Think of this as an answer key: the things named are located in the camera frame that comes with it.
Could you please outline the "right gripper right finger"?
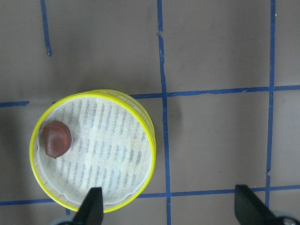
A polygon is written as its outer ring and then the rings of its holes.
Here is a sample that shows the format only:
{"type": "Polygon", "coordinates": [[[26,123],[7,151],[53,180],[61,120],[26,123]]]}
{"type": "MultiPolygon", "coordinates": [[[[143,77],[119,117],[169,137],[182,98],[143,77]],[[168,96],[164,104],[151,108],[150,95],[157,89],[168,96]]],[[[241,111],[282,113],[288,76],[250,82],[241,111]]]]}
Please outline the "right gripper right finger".
{"type": "Polygon", "coordinates": [[[272,225],[277,217],[247,185],[236,185],[234,214],[240,225],[272,225]]]}

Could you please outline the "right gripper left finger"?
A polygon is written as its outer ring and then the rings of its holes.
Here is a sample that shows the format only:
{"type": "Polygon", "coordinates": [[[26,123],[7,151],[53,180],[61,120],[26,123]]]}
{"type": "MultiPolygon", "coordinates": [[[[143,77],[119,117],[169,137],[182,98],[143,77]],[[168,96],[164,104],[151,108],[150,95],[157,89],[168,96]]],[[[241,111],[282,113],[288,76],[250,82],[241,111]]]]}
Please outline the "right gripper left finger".
{"type": "Polygon", "coordinates": [[[103,194],[101,187],[89,190],[78,212],[72,219],[72,225],[101,225],[104,218],[103,194]]]}

